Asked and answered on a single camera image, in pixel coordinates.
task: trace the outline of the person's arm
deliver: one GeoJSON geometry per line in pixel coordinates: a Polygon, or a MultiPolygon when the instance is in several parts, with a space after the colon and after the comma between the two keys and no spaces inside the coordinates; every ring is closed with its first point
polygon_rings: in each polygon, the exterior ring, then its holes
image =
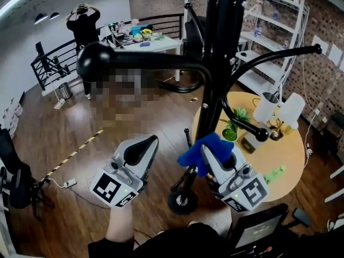
{"type": "Polygon", "coordinates": [[[86,7],[88,7],[89,9],[92,9],[94,11],[99,11],[95,6],[89,5],[89,4],[85,4],[86,7]]]}
{"type": "Polygon", "coordinates": [[[69,14],[69,16],[66,18],[66,21],[69,21],[70,18],[73,16],[74,13],[75,13],[74,11],[71,11],[70,14],[69,14]]]}
{"type": "Polygon", "coordinates": [[[113,207],[104,239],[90,243],[90,258],[116,257],[134,251],[134,228],[131,203],[122,208],[113,207]]]}
{"type": "Polygon", "coordinates": [[[124,207],[111,208],[106,239],[113,242],[128,242],[134,238],[133,212],[131,203],[124,207]]]}

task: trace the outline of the monitor screen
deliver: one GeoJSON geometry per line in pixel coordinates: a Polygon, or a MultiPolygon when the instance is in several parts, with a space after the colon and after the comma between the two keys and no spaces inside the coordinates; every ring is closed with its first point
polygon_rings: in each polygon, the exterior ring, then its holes
{"type": "Polygon", "coordinates": [[[240,237],[238,244],[236,245],[236,248],[248,245],[249,243],[253,243],[273,234],[281,217],[282,215],[279,215],[259,225],[245,229],[242,233],[242,236],[240,237]]]}

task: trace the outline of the office chair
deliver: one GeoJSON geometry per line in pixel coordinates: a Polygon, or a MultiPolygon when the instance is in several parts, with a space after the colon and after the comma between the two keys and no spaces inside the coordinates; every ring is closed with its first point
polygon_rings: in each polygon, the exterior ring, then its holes
{"type": "Polygon", "coordinates": [[[32,203],[34,217],[41,221],[37,213],[37,202],[55,208],[55,204],[44,198],[42,186],[49,183],[45,179],[39,183],[32,177],[30,166],[20,160],[7,129],[0,128],[0,159],[6,170],[11,173],[10,204],[14,208],[23,209],[32,203]]]}
{"type": "MultiPolygon", "coordinates": [[[[202,16],[198,16],[198,18],[204,28],[206,18],[202,16]]],[[[187,38],[183,39],[183,55],[201,60],[203,54],[203,43],[197,32],[194,20],[187,21],[185,23],[185,30],[187,32],[187,38]]]]}
{"type": "Polygon", "coordinates": [[[343,135],[343,131],[344,115],[339,111],[335,111],[335,113],[331,115],[331,118],[327,122],[325,127],[320,130],[320,134],[322,134],[321,150],[326,151],[324,165],[327,165],[330,153],[334,155],[338,153],[338,144],[341,136],[343,135]],[[330,131],[329,127],[331,125],[335,125],[337,128],[341,130],[339,135],[335,135],[330,131]]]}

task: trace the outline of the wooden floor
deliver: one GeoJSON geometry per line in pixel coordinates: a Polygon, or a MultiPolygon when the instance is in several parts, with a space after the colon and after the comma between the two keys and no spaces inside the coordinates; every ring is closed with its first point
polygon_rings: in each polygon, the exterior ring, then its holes
{"type": "MultiPolygon", "coordinates": [[[[231,223],[230,211],[221,201],[209,193],[203,179],[198,178],[194,191],[199,197],[199,207],[188,216],[177,216],[167,206],[169,189],[183,173],[177,158],[187,150],[184,128],[191,123],[200,106],[202,89],[190,94],[165,91],[149,91],[141,102],[121,106],[123,96],[112,88],[96,93],[90,102],[82,92],[82,85],[73,88],[74,95],[61,110],[55,110],[54,95],[42,97],[39,86],[25,97],[24,113],[14,138],[19,157],[32,168],[33,176],[40,180],[52,168],[89,139],[99,129],[105,132],[88,144],[56,173],[59,184],[76,178],[73,189],[84,198],[102,205],[88,191],[92,177],[98,168],[112,155],[119,143],[137,133],[152,133],[159,137],[159,150],[149,172],[146,190],[133,201],[134,227],[150,236],[170,227],[185,226],[198,220],[226,233],[231,223]],[[189,100],[198,97],[197,101],[189,100]]],[[[126,89],[121,94],[132,94],[126,89]]],[[[300,120],[300,132],[304,137],[307,125],[300,120]]],[[[327,219],[344,212],[344,200],[328,204],[325,197],[344,186],[342,177],[329,179],[330,173],[340,167],[333,158],[323,166],[323,159],[314,154],[296,188],[284,198],[263,204],[261,209],[278,203],[287,203],[292,211],[303,207],[313,221],[313,227],[294,227],[298,234],[325,232],[327,219]]],[[[10,208],[10,224],[17,251],[23,255],[39,257],[88,257],[87,244],[101,239],[106,231],[109,210],[90,205],[68,189],[59,189],[54,183],[44,187],[56,204],[54,210],[40,207],[42,222],[32,215],[32,208],[10,208]]],[[[135,233],[143,243],[147,238],[135,233]]]]}

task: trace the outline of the power strip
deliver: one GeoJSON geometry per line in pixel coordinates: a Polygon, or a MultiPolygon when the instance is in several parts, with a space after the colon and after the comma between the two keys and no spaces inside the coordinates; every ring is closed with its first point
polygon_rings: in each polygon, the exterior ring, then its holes
{"type": "Polygon", "coordinates": [[[72,187],[73,185],[76,185],[77,182],[76,182],[76,179],[72,178],[71,180],[69,180],[68,182],[65,182],[63,184],[63,187],[64,188],[68,188],[68,187],[72,187]]]}

